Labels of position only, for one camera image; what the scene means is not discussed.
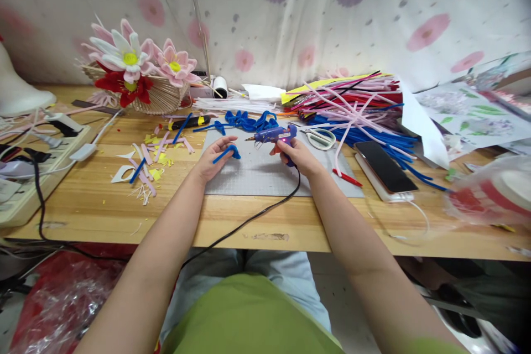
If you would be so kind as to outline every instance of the curtain with pink flower print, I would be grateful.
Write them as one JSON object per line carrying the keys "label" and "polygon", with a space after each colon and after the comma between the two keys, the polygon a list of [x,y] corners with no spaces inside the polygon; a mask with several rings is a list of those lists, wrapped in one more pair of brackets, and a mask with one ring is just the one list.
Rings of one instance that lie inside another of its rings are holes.
{"label": "curtain with pink flower print", "polygon": [[[199,0],[212,73],[292,88],[318,76],[381,69],[416,90],[531,50],[531,0]],[[0,35],[30,82],[89,83],[76,66],[91,24],[151,38],[159,56],[187,51],[205,69],[191,0],[0,0]],[[172,45],[166,46],[171,39]],[[170,66],[173,79],[188,79]]]}

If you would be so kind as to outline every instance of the plastic bag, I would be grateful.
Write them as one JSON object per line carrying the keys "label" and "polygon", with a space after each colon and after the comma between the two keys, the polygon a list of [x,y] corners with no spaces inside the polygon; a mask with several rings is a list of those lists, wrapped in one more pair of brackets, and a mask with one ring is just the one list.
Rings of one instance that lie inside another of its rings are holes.
{"label": "plastic bag", "polygon": [[[83,244],[99,256],[127,258],[134,245]],[[9,354],[72,353],[109,297],[125,263],[60,252],[37,268]]]}
{"label": "plastic bag", "polygon": [[471,224],[531,226],[531,156],[497,159],[457,181],[444,206]]}

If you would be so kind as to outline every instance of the pipe cleaner flower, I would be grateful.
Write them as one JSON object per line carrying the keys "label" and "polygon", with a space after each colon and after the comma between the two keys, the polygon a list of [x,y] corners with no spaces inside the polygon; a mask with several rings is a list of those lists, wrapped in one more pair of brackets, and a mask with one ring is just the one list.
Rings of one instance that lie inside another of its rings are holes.
{"label": "pipe cleaner flower", "polygon": [[109,32],[107,29],[92,24],[97,37],[91,37],[90,46],[83,43],[92,53],[88,55],[91,61],[96,61],[112,71],[125,71],[123,78],[129,84],[140,79],[140,72],[147,75],[154,69],[148,62],[153,56],[153,41],[146,39],[142,46],[136,33],[126,19],[121,22],[122,34],[117,30]]}
{"label": "pipe cleaner flower", "polygon": [[153,44],[153,53],[159,67],[156,71],[166,77],[174,87],[182,87],[183,82],[199,82],[201,78],[194,75],[192,71],[197,66],[197,60],[188,58],[186,51],[177,52],[170,39],[164,43],[164,51]]}
{"label": "pipe cleaner flower", "polygon": [[127,107],[135,98],[138,98],[144,103],[151,103],[149,99],[149,90],[153,86],[153,82],[148,77],[140,75],[137,81],[129,83],[124,79],[126,71],[113,71],[103,64],[98,63],[103,69],[105,77],[96,80],[94,85],[100,89],[109,90],[115,93],[121,93],[120,106]]}

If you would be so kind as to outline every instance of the hot glue gun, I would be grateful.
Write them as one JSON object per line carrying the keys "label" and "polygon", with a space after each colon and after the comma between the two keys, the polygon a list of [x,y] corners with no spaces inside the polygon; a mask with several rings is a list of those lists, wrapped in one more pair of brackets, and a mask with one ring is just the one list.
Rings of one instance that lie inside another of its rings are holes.
{"label": "hot glue gun", "polygon": [[[256,141],[261,143],[272,142],[276,144],[278,140],[282,140],[287,145],[292,147],[293,145],[291,144],[291,139],[295,138],[296,135],[297,127],[290,124],[287,129],[284,127],[275,127],[269,130],[258,132],[254,136],[247,138],[246,141]],[[284,155],[288,159],[288,163],[286,163],[286,165],[289,167],[295,166],[295,163],[293,163],[291,158],[286,153],[284,153]]]}

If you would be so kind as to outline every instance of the hand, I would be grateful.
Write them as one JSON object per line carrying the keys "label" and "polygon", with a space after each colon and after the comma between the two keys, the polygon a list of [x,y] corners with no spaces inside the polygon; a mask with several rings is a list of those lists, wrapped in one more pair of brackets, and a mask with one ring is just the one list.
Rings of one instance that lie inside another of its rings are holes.
{"label": "hand", "polygon": [[237,140],[236,136],[221,137],[214,144],[210,145],[201,158],[196,163],[192,172],[196,173],[201,181],[206,184],[214,178],[214,176],[223,168],[225,163],[232,157],[234,151],[229,151],[216,164],[212,163],[227,147],[234,144]]}
{"label": "hand", "polygon": [[315,159],[315,156],[312,155],[306,145],[302,144],[302,142],[296,138],[291,139],[291,144],[293,147],[290,147],[282,140],[278,140],[275,148],[272,149],[269,155],[274,155],[277,153],[275,150],[277,148],[280,149],[282,151],[280,153],[282,162],[287,163],[288,159],[285,154],[289,155],[295,165],[297,165],[299,171],[306,177],[311,177],[314,174],[326,171],[323,165]]}

